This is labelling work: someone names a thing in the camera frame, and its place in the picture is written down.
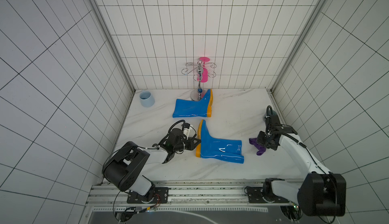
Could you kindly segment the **purple cloth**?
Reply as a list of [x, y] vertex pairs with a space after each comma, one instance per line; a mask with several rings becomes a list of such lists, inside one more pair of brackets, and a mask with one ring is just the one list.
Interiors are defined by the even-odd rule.
[[249, 144], [257, 149], [256, 155], [261, 156], [266, 152], [266, 147], [262, 146], [257, 142], [257, 138], [250, 138]]

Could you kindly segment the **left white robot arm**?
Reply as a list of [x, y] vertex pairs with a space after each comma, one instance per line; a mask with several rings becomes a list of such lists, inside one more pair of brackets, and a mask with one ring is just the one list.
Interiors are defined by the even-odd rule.
[[192, 130], [190, 125], [172, 128], [151, 148], [127, 142], [106, 160], [102, 168], [103, 177], [121, 192], [129, 191], [137, 194], [142, 201], [153, 201], [156, 186], [142, 175], [143, 168], [148, 164], [166, 164], [175, 155], [195, 150], [201, 140], [197, 134], [190, 135]]

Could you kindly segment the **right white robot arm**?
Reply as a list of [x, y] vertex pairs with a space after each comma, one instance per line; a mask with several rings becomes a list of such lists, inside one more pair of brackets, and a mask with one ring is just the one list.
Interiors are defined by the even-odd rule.
[[300, 186], [285, 179], [267, 178], [261, 194], [266, 202], [284, 198], [296, 204], [309, 217], [342, 217], [345, 214], [346, 180], [324, 166], [302, 142], [297, 131], [282, 124], [271, 106], [264, 117], [265, 131], [257, 137], [261, 146], [283, 148], [305, 177]]

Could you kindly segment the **blue rubber boot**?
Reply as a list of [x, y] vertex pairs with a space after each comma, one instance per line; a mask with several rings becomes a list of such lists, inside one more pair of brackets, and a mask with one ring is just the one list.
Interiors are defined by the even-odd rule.
[[182, 117], [211, 117], [213, 104], [213, 90], [209, 89], [204, 97], [199, 101], [188, 101], [177, 99], [175, 102], [175, 109], [173, 118]]
[[213, 158], [231, 163], [244, 163], [242, 141], [218, 139], [210, 135], [205, 120], [201, 120], [197, 131], [201, 143], [196, 147], [197, 158]]

